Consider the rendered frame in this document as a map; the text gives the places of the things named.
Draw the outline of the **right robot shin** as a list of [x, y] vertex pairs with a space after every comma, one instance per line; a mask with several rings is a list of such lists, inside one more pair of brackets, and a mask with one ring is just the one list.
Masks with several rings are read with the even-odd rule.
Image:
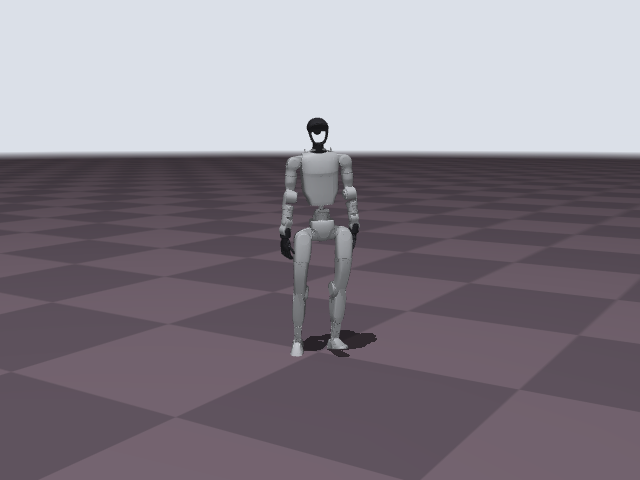
[[299, 343], [301, 343], [301, 331], [305, 317], [305, 309], [306, 300], [303, 299], [301, 293], [296, 293], [296, 295], [294, 295], [293, 290], [292, 320], [294, 324], [294, 343], [297, 338], [299, 339]]

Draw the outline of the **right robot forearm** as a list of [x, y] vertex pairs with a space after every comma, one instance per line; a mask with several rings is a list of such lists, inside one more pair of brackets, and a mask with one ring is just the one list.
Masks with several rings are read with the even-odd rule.
[[[290, 205], [290, 204], [286, 204], [286, 191], [283, 195], [283, 202], [282, 202], [282, 219], [281, 219], [281, 226], [279, 228], [279, 233], [281, 235], [285, 236], [285, 230], [287, 228], [290, 228], [291, 230], [291, 226], [293, 224], [293, 210], [294, 210], [294, 206]], [[292, 216], [291, 216], [292, 215]]]

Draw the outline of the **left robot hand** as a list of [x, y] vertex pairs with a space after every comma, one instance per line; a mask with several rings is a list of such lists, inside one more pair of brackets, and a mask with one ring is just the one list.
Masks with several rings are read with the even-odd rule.
[[352, 230], [349, 228], [349, 230], [351, 231], [352, 236], [353, 236], [353, 249], [354, 249], [355, 243], [356, 243], [356, 233], [359, 232], [358, 228], [359, 228], [359, 225], [357, 223], [353, 224]]

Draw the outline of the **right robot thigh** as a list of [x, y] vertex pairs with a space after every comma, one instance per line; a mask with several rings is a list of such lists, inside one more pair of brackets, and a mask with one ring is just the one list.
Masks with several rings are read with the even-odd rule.
[[293, 267], [294, 267], [294, 295], [301, 293], [303, 299], [308, 299], [309, 286], [307, 286], [308, 266], [312, 249], [311, 228], [299, 230], [294, 235]]

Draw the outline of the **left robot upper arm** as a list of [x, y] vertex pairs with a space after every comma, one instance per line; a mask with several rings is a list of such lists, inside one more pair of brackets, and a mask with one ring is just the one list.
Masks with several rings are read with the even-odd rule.
[[345, 200], [355, 199], [356, 190], [353, 187], [352, 160], [350, 156], [346, 154], [336, 154], [339, 158], [339, 166], [341, 167], [341, 178], [344, 187], [344, 189], [342, 190], [342, 197]]

